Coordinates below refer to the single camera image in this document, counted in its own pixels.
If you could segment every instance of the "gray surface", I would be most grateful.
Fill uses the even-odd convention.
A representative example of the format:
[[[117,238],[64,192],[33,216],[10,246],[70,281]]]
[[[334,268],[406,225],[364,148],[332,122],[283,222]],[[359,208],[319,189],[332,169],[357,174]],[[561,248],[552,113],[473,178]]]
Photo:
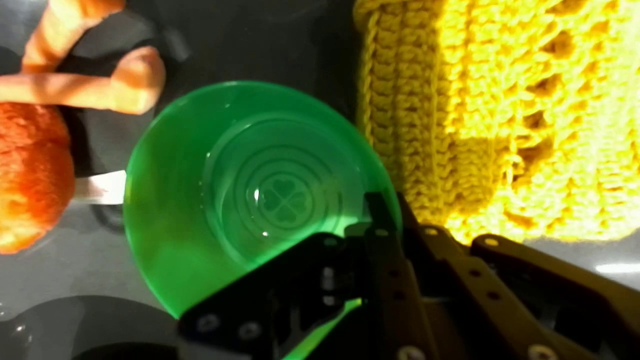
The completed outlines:
[[[14,73],[45,0],[0,0],[0,73]],[[91,32],[67,69],[108,75],[141,41],[174,73],[163,105],[197,87],[255,78],[306,90],[353,118],[351,0],[131,0]],[[153,117],[67,113],[80,174],[125,169]],[[640,265],[640,243],[532,245],[575,265]],[[640,288],[640,275],[614,277]],[[174,343],[173,320],[136,272],[119,208],[70,208],[39,248],[0,258],[0,359],[67,360],[121,341]]]

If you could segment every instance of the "orange fruit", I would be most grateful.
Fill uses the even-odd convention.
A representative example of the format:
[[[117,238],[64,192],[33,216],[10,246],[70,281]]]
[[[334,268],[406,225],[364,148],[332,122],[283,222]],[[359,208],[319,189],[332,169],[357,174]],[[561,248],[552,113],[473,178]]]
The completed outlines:
[[[0,255],[41,243],[73,197],[75,162],[60,113],[0,105]]]

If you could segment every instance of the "green plastic bowl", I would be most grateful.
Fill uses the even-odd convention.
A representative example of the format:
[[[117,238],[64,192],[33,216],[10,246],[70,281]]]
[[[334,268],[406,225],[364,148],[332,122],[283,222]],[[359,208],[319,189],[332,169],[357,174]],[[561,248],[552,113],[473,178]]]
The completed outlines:
[[[291,88],[225,83],[171,105],[135,148],[127,236],[181,318],[303,238],[366,222],[373,190],[400,229],[380,159],[339,113]]]

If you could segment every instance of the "yellow knitted cloth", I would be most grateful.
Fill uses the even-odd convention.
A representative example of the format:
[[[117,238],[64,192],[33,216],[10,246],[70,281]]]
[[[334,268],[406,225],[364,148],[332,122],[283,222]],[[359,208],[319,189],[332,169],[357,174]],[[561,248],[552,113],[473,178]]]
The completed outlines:
[[[359,0],[359,126],[468,245],[640,225],[640,0]]]

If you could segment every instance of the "green bowl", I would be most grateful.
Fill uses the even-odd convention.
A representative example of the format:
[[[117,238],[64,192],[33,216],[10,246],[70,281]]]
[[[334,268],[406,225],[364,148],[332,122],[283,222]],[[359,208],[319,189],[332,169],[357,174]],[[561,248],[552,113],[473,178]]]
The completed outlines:
[[[127,236],[181,318],[315,232],[368,222],[364,192],[393,183],[364,136],[326,105],[274,84],[225,83],[171,105],[129,162]]]

